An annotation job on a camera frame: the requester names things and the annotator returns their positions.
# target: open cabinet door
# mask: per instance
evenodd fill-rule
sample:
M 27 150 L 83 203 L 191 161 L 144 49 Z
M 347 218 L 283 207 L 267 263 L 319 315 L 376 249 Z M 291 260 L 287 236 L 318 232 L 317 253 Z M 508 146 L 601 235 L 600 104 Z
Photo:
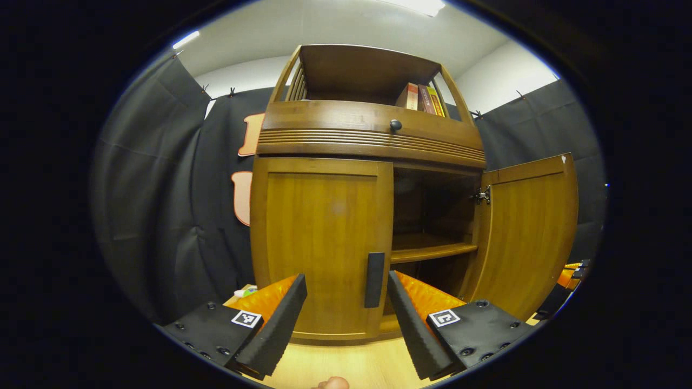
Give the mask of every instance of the open cabinet door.
M 485 172 L 462 300 L 485 299 L 520 320 L 557 283 L 576 233 L 578 197 L 571 154 Z

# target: wooden drawer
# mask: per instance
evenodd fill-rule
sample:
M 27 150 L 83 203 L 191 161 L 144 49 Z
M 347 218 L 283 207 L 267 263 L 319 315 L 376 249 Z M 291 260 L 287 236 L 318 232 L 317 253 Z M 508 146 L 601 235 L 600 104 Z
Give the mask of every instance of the wooden drawer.
M 393 132 L 390 121 L 403 127 Z M 269 103 L 258 154 L 342 154 L 485 168 L 478 130 L 422 111 L 337 100 Z

